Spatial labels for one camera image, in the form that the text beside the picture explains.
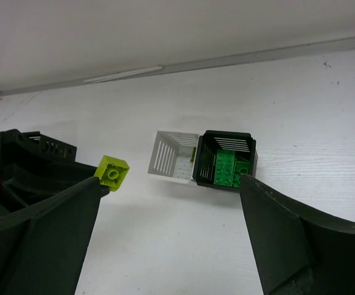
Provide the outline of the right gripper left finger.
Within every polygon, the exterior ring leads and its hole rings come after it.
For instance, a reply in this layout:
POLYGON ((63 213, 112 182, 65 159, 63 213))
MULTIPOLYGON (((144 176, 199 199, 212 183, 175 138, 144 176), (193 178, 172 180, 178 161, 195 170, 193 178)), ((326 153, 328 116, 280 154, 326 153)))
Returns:
POLYGON ((101 197, 91 177, 0 214, 0 294, 74 294, 101 197))

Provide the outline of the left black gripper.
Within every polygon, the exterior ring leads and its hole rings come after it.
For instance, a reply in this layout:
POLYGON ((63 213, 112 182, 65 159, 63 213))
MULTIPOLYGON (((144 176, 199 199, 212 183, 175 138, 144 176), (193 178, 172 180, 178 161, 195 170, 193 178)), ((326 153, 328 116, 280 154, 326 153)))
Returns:
MULTIPOLYGON (((96 167, 38 152, 16 129, 0 132, 0 214, 16 212, 97 178, 95 171, 96 167)), ((110 191, 103 185, 101 190, 102 197, 110 191)))

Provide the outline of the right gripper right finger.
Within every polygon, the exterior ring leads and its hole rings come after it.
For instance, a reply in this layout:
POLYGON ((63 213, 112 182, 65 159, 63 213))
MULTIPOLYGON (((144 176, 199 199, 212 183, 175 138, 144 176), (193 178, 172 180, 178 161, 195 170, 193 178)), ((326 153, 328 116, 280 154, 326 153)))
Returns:
POLYGON ((355 294, 355 222, 250 175, 240 196, 264 294, 355 294))

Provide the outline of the lime green lego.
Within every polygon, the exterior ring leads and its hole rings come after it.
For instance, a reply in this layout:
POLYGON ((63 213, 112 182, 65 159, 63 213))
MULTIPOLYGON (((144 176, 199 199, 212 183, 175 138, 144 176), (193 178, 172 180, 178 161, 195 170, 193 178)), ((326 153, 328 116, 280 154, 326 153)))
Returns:
POLYGON ((100 180, 101 185, 107 186, 111 192, 116 192, 129 169, 130 167, 125 160, 104 155, 94 176, 100 180))
POLYGON ((196 156, 196 147, 193 147, 192 153, 191 153, 191 157, 190 157, 190 162, 193 163, 195 160, 195 156, 196 156))

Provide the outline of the dark green lego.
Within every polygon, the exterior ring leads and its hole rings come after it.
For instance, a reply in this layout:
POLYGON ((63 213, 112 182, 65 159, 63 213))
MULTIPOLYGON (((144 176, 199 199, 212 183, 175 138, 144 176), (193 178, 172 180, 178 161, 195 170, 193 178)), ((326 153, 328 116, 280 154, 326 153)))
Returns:
POLYGON ((250 172, 250 161, 243 158, 243 156, 237 156, 234 160, 234 170, 233 170, 233 182, 232 186, 235 188, 240 188, 241 177, 250 172))

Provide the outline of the dark green lego brick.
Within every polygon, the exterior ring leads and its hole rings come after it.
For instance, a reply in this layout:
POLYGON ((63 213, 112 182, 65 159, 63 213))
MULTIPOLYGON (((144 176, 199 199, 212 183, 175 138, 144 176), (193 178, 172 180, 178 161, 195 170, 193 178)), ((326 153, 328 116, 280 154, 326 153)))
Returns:
POLYGON ((231 187, 233 182, 235 152, 219 149, 215 161, 215 176, 213 183, 219 186, 231 187))

